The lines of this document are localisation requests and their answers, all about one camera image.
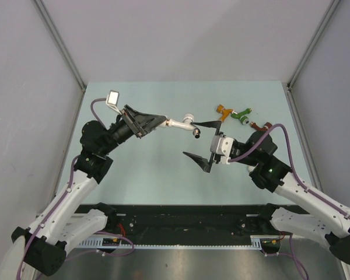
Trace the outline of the grey white water faucet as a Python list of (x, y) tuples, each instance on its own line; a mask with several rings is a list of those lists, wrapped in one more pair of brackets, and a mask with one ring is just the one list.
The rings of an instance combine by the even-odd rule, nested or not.
[(198, 139), (201, 136), (201, 130), (193, 124), (194, 120), (195, 117), (193, 114), (186, 113), (182, 121), (176, 121), (174, 119), (168, 118), (162, 124), (162, 127), (179, 128), (185, 131), (191, 131), (194, 138)]

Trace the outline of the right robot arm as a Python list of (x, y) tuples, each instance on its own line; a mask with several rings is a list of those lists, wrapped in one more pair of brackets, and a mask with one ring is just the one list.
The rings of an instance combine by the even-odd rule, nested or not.
[(186, 153), (204, 172), (209, 173), (214, 164), (247, 165), (249, 176), (258, 188), (282, 196), (307, 212), (296, 214), (267, 204), (257, 219), (262, 233), (271, 234), (274, 230), (293, 233), (324, 246), (350, 265), (350, 208), (298, 175), (284, 125), (275, 124), (267, 131), (256, 131), (245, 143), (222, 133), (220, 121), (192, 122), (191, 126), (195, 137), (199, 137), (200, 127), (215, 129), (209, 159)]

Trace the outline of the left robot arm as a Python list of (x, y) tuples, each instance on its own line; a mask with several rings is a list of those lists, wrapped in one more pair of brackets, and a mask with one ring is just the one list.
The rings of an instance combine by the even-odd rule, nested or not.
[(69, 179), (61, 192), (27, 228), (17, 227), (12, 240), (24, 237), (21, 263), (26, 263), (45, 276), (54, 275), (67, 255), (89, 236), (113, 232), (118, 225), (117, 211), (104, 203), (95, 205), (81, 220), (67, 224), (81, 202), (108, 173), (113, 160), (109, 153), (132, 136), (142, 138), (157, 127), (168, 126), (164, 115), (147, 114), (126, 105), (109, 128), (97, 120), (82, 128), (82, 150), (71, 163)]

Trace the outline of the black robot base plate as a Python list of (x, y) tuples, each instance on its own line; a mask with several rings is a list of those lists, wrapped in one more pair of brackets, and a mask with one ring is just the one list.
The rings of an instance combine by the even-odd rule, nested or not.
[(261, 219), (259, 205), (112, 205), (104, 231), (134, 244), (233, 245), (251, 236), (281, 237)]

